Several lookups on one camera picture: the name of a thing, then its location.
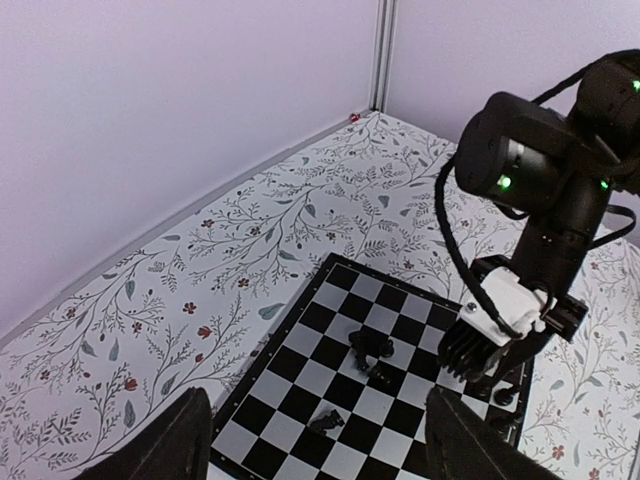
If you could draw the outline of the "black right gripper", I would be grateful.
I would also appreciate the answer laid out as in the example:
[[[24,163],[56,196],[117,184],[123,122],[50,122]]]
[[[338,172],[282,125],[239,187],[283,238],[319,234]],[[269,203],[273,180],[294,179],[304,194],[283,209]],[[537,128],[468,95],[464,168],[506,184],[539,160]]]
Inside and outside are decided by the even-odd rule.
[[[512,370],[533,359],[552,336],[572,339],[586,316],[584,303],[555,293],[543,280],[524,282],[502,255],[475,259],[472,274],[496,312],[491,315],[472,297],[472,326],[481,338],[474,348],[474,370]]]

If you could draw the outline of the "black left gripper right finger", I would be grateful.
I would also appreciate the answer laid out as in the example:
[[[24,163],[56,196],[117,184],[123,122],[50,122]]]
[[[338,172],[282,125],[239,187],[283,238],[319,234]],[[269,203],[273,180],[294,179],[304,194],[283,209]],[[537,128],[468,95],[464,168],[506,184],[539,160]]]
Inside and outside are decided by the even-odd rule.
[[[425,450],[431,479],[555,479],[517,451],[449,390],[433,388],[425,404]]]

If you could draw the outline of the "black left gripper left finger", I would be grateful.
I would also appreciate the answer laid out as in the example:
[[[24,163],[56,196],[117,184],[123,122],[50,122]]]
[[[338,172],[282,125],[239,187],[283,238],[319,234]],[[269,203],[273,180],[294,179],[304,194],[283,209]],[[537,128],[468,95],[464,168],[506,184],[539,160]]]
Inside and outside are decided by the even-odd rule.
[[[122,449],[83,471],[82,478],[205,479],[211,440],[209,397],[192,387]]]

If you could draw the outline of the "black chess piece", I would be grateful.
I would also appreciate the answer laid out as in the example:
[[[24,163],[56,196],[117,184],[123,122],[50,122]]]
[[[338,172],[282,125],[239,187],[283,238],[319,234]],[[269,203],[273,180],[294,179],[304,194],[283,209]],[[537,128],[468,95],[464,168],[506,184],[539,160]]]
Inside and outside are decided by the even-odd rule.
[[[512,385],[508,388],[501,388],[494,394],[494,401],[499,406],[508,406],[513,402],[515,394],[518,392],[519,387]]]
[[[492,390],[493,387],[487,383],[477,383],[475,385],[476,396],[483,401],[490,400]]]

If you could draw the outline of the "black chess knight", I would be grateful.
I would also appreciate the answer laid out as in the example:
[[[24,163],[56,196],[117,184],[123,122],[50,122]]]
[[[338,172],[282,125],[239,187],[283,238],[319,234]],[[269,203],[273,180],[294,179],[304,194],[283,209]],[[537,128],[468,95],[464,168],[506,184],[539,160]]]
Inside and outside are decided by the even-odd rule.
[[[328,431],[344,425],[344,418],[336,409],[332,409],[312,420],[308,428],[317,435],[326,436]]]

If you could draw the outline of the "black silver chess board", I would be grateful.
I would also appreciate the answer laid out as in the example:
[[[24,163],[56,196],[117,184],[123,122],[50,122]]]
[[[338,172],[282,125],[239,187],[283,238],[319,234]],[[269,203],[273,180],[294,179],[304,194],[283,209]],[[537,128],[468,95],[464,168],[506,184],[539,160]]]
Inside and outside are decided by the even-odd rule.
[[[485,421],[523,413],[533,367],[500,384],[442,369],[459,307],[332,254],[213,421],[210,460],[235,479],[424,479],[425,402],[439,387]],[[514,390],[508,404],[499,388]]]

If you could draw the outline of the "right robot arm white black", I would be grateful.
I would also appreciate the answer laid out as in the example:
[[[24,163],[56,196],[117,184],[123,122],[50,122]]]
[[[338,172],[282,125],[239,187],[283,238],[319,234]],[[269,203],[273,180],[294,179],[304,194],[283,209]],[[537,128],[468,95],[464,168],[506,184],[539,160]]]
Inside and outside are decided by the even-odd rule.
[[[571,286],[597,230],[614,212],[614,190],[639,190],[639,53],[611,53],[568,79],[578,89],[568,115],[507,92],[467,124],[455,154],[458,186],[526,225],[511,256],[476,258],[471,296],[438,354],[452,374],[507,373],[552,336],[571,340],[586,304]]]

